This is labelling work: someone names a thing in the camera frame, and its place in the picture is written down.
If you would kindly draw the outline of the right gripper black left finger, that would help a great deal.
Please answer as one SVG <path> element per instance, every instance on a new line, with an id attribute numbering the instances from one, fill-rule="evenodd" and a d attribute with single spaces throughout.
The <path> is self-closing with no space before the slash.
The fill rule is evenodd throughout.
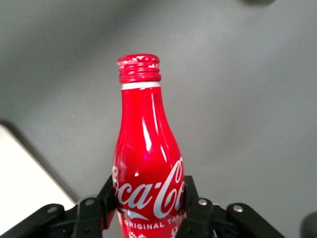
<path id="1" fill-rule="evenodd" d="M 109 177 L 96 197 L 88 197 L 65 210 L 48 204 L 9 229 L 2 238 L 101 238 L 116 211 Z"/>

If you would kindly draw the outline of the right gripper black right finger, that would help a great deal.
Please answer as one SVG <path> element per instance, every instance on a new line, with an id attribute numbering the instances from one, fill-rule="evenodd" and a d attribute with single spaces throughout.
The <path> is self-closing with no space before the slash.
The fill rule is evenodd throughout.
<path id="1" fill-rule="evenodd" d="M 193 177 L 185 177 L 186 218 L 177 238 L 282 238 L 276 228 L 244 203 L 223 209 L 199 197 Z"/>

